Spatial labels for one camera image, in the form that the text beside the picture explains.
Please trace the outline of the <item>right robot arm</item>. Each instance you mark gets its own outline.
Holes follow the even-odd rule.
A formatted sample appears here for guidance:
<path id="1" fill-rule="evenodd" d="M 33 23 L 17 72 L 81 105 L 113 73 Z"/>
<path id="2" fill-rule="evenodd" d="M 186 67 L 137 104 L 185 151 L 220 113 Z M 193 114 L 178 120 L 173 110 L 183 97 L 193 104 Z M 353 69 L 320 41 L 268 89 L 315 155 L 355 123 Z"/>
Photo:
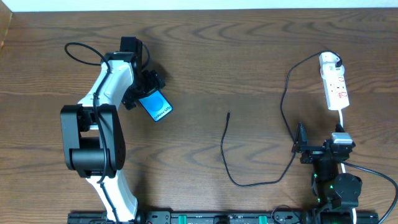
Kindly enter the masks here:
<path id="1" fill-rule="evenodd" d="M 312 189 L 318 199 L 317 207 L 303 212 L 302 223 L 354 223 L 353 209 L 359 205 L 363 183 L 359 177 L 338 168 L 349 159 L 354 147 L 351 136 L 340 124 L 321 146 L 309 145 L 303 124 L 298 124 L 292 152 L 301 155 L 302 164 L 313 166 Z"/>

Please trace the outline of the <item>white power strip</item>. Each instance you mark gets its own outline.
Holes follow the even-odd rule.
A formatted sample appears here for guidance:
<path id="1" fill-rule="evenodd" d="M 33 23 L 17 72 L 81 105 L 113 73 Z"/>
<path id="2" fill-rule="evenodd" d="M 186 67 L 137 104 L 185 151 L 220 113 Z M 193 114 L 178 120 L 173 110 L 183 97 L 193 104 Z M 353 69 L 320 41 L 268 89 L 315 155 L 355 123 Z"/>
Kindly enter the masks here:
<path id="1" fill-rule="evenodd" d="M 349 106 L 348 91 L 343 76 L 331 77 L 323 80 L 326 103 L 329 110 L 338 111 Z"/>

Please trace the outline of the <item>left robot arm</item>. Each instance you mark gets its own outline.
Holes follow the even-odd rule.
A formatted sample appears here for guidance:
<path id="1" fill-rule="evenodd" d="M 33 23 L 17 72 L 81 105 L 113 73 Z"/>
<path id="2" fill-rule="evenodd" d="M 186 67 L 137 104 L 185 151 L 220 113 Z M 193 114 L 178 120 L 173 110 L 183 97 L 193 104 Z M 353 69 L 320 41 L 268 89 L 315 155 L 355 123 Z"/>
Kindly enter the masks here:
<path id="1" fill-rule="evenodd" d="M 100 74 L 91 90 L 75 105 L 60 112 L 66 166 L 93 186 L 104 212 L 73 212 L 68 223 L 147 223 L 139 211 L 123 166 L 126 143 L 118 116 L 138 103 L 158 122 L 173 107 L 161 89 L 165 82 L 155 70 L 146 70 L 142 59 L 148 48 L 136 37 L 122 37 L 118 51 L 101 55 Z"/>

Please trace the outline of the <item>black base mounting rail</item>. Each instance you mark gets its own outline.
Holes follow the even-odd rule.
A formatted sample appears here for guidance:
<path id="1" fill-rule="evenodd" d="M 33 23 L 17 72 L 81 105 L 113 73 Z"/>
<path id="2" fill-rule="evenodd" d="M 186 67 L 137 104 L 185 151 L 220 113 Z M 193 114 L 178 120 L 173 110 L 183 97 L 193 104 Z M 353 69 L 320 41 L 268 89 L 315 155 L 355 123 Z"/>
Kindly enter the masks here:
<path id="1" fill-rule="evenodd" d="M 270 224 L 270 223 L 352 223 L 350 215 L 329 213 L 325 214 L 325 222 L 315 222 L 297 212 L 276 211 L 274 213 L 175 213 L 167 211 L 139 212 L 135 220 L 119 223 L 147 223 L 147 224 Z M 376 213 L 357 213 L 356 223 L 378 223 Z M 103 213 L 69 213 L 67 223 L 116 223 L 107 219 Z"/>

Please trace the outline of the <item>blue Galaxy smartphone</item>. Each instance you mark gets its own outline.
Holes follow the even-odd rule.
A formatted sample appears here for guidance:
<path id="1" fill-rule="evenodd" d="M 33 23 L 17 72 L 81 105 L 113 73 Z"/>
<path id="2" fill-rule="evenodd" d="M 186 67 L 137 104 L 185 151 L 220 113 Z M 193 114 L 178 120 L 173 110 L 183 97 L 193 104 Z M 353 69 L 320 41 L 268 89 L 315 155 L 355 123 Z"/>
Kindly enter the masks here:
<path id="1" fill-rule="evenodd" d="M 139 99 L 139 102 L 155 122 L 165 118 L 173 110 L 172 105 L 160 90 L 150 96 Z"/>

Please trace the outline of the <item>white USB charger adapter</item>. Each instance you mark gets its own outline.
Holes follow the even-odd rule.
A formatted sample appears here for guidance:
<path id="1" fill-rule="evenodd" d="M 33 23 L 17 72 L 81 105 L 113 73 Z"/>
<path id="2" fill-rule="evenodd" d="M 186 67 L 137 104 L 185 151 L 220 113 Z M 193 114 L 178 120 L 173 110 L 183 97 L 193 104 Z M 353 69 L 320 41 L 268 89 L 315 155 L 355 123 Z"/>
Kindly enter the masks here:
<path id="1" fill-rule="evenodd" d="M 333 52 L 322 52 L 319 55 L 320 75 L 324 80 L 343 76 L 345 68 L 341 57 Z"/>

